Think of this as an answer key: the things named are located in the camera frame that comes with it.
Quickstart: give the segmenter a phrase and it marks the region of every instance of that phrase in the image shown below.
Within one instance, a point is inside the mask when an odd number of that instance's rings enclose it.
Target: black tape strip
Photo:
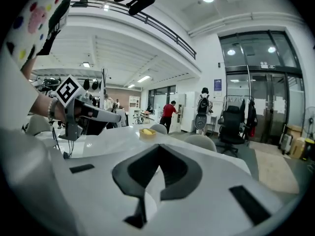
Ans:
[[[230,192],[254,225],[258,225],[270,217],[270,213],[243,186],[232,187]]]
[[[88,170],[93,169],[93,168],[95,168],[95,167],[92,164],[85,164],[85,165],[81,165],[81,166],[72,167],[69,169],[73,174],[76,174],[78,172],[88,171]]]

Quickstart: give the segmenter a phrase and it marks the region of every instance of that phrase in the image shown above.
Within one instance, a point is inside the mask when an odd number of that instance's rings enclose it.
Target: cardboard box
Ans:
[[[302,157],[303,151],[305,147],[305,139],[298,138],[294,139],[291,145],[290,157],[300,159]]]
[[[298,139],[302,135],[302,128],[295,125],[288,125],[286,133],[293,136],[293,139]]]

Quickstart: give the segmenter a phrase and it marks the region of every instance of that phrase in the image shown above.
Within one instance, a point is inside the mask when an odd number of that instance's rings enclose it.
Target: metal railing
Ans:
[[[94,7],[98,9],[108,9],[110,11],[119,12],[130,17],[136,18],[143,23],[154,27],[155,29],[159,30],[160,32],[164,33],[170,39],[176,42],[179,46],[181,46],[186,52],[188,52],[194,59],[196,59],[196,51],[187,43],[185,42],[178,34],[176,34],[173,30],[167,27],[165,24],[161,23],[160,21],[156,20],[155,18],[149,16],[144,12],[139,12],[138,14],[131,16],[128,13],[129,8],[118,2],[109,1],[109,0],[71,0],[70,2],[71,7],[73,8],[87,8],[87,7]]]

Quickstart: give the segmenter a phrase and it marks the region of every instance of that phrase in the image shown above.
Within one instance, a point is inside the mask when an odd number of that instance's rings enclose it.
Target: red shirt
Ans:
[[[163,108],[163,117],[172,117],[172,114],[176,112],[176,109],[172,104],[167,104]]]

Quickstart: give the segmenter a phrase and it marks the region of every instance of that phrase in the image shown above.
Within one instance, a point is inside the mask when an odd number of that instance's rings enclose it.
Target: blue poster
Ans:
[[[215,80],[215,91],[222,91],[222,79]]]

